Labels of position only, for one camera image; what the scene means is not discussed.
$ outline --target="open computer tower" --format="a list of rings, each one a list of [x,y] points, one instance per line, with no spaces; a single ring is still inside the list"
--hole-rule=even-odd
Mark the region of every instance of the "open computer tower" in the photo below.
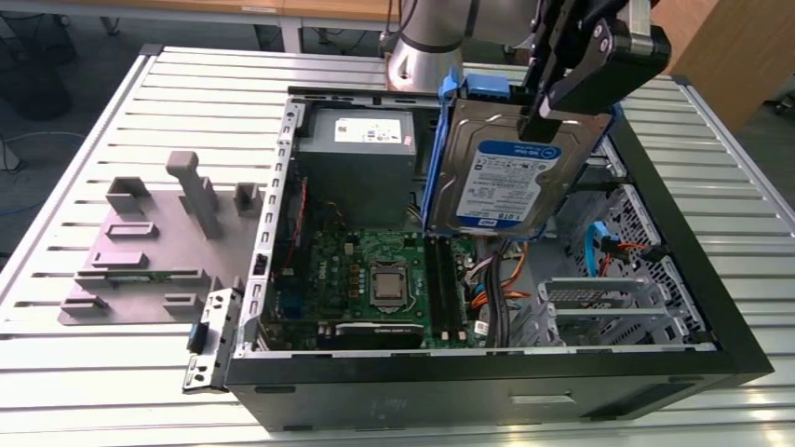
[[[770,373],[626,120],[543,234],[495,251],[423,231],[438,118],[430,95],[291,89],[248,280],[208,297],[184,390],[231,391],[272,430],[378,429],[631,419]],[[622,247],[587,247],[594,223]]]

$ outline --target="green circuit board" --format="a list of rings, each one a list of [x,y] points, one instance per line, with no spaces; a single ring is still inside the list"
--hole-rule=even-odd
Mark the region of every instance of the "green circuit board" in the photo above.
[[[446,268],[463,269],[463,260],[472,255],[472,240],[456,238],[443,241],[450,244],[455,259],[455,264]],[[443,340],[434,336],[424,245],[422,233],[387,230],[316,231],[300,320],[319,323],[371,321],[418,324],[424,327],[424,347],[468,347],[468,340]],[[374,274],[384,269],[406,275],[407,297],[399,307],[371,303]],[[458,312],[460,320],[466,321],[460,286],[456,292]],[[298,324],[284,330],[294,349],[314,348],[315,326]]]

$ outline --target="ram slot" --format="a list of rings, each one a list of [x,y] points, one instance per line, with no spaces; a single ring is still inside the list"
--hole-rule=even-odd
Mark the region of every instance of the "ram slot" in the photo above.
[[[444,314],[447,320],[447,330],[450,338],[458,339],[463,327],[460,318],[460,297],[459,284],[456,281],[456,260],[450,247],[450,239],[439,239],[438,258],[439,258],[439,277],[440,293],[443,297]]]
[[[439,242],[442,239],[424,238],[424,273],[427,282],[427,298],[431,304],[431,330],[434,337],[442,338],[447,334],[447,312],[442,291],[442,269],[439,262]]]

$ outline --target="power supply label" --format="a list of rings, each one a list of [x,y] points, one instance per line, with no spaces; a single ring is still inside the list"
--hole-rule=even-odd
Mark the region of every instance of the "power supply label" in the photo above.
[[[335,123],[335,142],[400,144],[400,120],[339,118]]]
[[[542,191],[536,179],[560,154],[547,144],[480,142],[456,210],[462,223],[506,228],[523,222]]]

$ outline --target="metal slat table surface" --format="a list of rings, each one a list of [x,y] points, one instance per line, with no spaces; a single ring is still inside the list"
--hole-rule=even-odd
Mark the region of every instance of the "metal slat table surface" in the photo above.
[[[467,69],[523,76],[520,67]],[[0,274],[0,443],[794,444],[793,211],[695,92],[664,77],[623,102],[624,113],[773,375],[628,422],[268,433],[231,394],[183,396],[188,325],[60,325],[59,303],[110,210],[114,177],[176,189],[163,164],[179,148],[196,152],[218,189],[270,183],[287,86],[382,88],[383,73],[383,61],[368,58],[180,47],[138,58]]]

